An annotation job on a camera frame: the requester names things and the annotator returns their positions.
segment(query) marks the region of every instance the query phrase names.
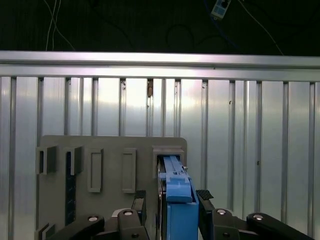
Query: gray mounting board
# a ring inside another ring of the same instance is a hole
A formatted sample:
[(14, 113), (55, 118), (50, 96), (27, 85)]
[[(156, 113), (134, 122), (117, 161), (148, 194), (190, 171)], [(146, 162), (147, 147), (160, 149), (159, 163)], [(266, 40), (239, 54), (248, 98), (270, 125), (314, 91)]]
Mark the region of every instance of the gray mounting board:
[(35, 238), (65, 226), (69, 171), (75, 178), (75, 219), (91, 214), (108, 219), (115, 210), (131, 208), (135, 191), (146, 190), (145, 227), (154, 239), (157, 155), (179, 155), (186, 166), (186, 153), (187, 142), (180, 137), (43, 136), (36, 149)]

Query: gray rectangular holder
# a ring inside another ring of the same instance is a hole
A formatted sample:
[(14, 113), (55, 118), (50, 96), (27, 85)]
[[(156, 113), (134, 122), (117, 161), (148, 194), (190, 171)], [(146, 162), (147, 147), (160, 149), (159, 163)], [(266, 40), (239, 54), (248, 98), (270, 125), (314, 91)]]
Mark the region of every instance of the gray rectangular holder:
[(187, 165), (187, 142), (180, 137), (43, 136), (36, 151), (37, 240), (61, 230), (67, 216), (107, 220), (130, 208), (137, 190), (146, 190), (145, 227), (154, 239), (158, 156), (177, 155)]
[(87, 150), (87, 187), (90, 193), (100, 193), (103, 177), (103, 149)]
[(56, 170), (57, 147), (37, 147), (36, 148), (36, 174), (53, 173)]
[(122, 192), (136, 192), (136, 157), (137, 149), (125, 148), (122, 152)]

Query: rectangular slot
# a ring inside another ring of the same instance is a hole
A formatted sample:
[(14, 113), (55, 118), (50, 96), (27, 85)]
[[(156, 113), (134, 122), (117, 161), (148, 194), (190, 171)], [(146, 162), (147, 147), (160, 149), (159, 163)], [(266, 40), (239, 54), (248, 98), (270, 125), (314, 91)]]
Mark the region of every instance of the rectangular slot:
[(283, 83), (281, 221), (287, 223), (289, 84)]
[(126, 148), (122, 153), (122, 191), (126, 194), (136, 192), (136, 157), (135, 148)]
[(92, 79), (91, 135), (98, 135), (98, 79)]
[(208, 182), (208, 81), (202, 81), (201, 103), (201, 189), (207, 189)]
[(90, 77), (83, 79), (83, 98), (82, 98), (82, 135), (91, 136), (92, 134), (92, 106), (93, 106), (93, 80)]
[(260, 212), (261, 208), (261, 159), (262, 159), (262, 82), (256, 83), (256, 176), (255, 176), (255, 198), (254, 212)]
[(82, 78), (72, 77), (68, 91), (68, 134), (82, 135), (82, 111), (84, 82)]
[(173, 136), (181, 134), (181, 79), (174, 81)]
[(157, 178), (158, 157), (160, 156), (176, 156), (184, 166), (187, 166), (185, 152), (181, 146), (152, 146), (152, 177)]
[(87, 188), (91, 193), (100, 193), (102, 190), (103, 150), (90, 149), (88, 157)]
[(309, 104), (309, 164), (308, 164), (308, 236), (313, 237), (314, 232), (314, 186), (315, 186), (315, 96), (316, 84), (310, 84), (310, 104)]

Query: blue plastic part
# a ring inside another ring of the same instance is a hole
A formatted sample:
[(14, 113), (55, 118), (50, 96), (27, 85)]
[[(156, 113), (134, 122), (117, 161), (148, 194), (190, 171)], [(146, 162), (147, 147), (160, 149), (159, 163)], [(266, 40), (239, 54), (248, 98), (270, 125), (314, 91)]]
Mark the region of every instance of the blue plastic part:
[(176, 156), (165, 156), (166, 201), (192, 203), (189, 175)]
[(193, 202), (167, 203), (167, 240), (197, 240), (199, 200), (195, 188), (190, 180), (193, 192)]
[(163, 158), (166, 185), (166, 240), (197, 240), (199, 200), (188, 173), (176, 156)]
[(218, 32), (219, 32), (219, 34), (221, 35), (221, 37), (223, 37), (223, 38), (224, 38), (228, 43), (230, 43), (235, 49), (237, 49), (238, 51), (240, 51), (240, 53), (242, 53), (241, 48), (240, 48), (236, 43), (234, 43), (234, 42), (225, 34), (225, 32), (221, 29), (221, 27), (220, 27), (219, 24), (216, 22), (216, 20), (211, 16), (211, 12), (210, 12), (210, 10), (209, 10), (207, 0), (203, 0), (203, 3), (204, 3), (204, 6), (205, 6), (205, 9), (206, 9), (206, 12), (207, 12), (207, 14), (208, 14), (209, 17), (210, 17), (211, 22), (214, 24), (215, 28), (218, 30)]

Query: aluminum rail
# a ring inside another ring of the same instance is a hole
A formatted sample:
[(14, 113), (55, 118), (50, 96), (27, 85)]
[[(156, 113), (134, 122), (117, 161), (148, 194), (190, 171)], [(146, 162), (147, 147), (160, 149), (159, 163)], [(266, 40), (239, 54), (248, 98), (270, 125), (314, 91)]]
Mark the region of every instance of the aluminum rail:
[(320, 57), (175, 53), (0, 51), (0, 64), (320, 69)]
[(210, 69), (201, 67), (41, 66), (0, 64), (0, 76), (214, 79), (272, 82), (320, 82), (320, 70)]

